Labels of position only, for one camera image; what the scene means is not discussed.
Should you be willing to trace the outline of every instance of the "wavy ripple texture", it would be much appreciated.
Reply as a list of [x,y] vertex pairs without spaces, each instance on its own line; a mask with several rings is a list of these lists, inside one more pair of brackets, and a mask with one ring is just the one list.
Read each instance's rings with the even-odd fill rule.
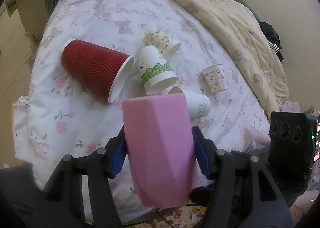
[[93,93],[107,98],[120,67],[129,56],[89,42],[74,40],[64,49],[62,67]]

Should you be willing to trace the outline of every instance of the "camera lens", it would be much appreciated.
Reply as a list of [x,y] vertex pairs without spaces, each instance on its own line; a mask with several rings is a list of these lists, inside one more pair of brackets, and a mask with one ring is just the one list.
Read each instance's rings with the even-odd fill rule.
[[276,134],[277,131],[278,131],[278,123],[275,121],[275,122],[273,122],[273,124],[272,124],[272,133],[273,133],[273,134]]
[[294,127],[292,130],[293,141],[297,143],[301,140],[301,137],[302,137],[301,128],[299,126]]
[[287,124],[286,122],[283,122],[280,128],[281,137],[286,140],[289,137],[289,133],[290,133],[289,124]]

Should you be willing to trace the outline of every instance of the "small printed paper cup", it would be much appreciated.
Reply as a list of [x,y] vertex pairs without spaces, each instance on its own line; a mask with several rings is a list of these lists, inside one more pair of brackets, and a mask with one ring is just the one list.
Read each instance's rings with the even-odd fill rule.
[[177,93],[184,94],[190,119],[207,116],[210,112],[211,102],[209,97],[196,92],[183,90],[179,87],[174,87],[168,92],[168,94]]
[[228,89],[223,64],[209,66],[202,70],[202,74],[212,94]]
[[149,31],[143,39],[146,46],[155,46],[160,54],[169,60],[180,48],[181,42],[165,34],[160,29]]
[[168,88],[178,79],[166,59],[154,46],[138,50],[135,61],[147,95]]

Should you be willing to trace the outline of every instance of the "striped cloth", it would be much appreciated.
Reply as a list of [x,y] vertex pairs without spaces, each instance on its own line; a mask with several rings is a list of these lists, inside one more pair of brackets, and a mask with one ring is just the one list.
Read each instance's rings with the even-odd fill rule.
[[269,42],[269,45],[270,45],[271,49],[274,50],[274,52],[278,53],[278,52],[279,52],[279,47],[278,47],[278,45],[275,44],[275,43],[272,43],[272,42],[270,42],[270,41],[268,41],[268,42]]

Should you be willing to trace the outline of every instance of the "wall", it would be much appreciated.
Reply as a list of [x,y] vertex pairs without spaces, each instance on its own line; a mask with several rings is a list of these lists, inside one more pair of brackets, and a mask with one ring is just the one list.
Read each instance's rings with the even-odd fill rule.
[[290,100],[320,110],[320,3],[318,0],[245,0],[280,36]]

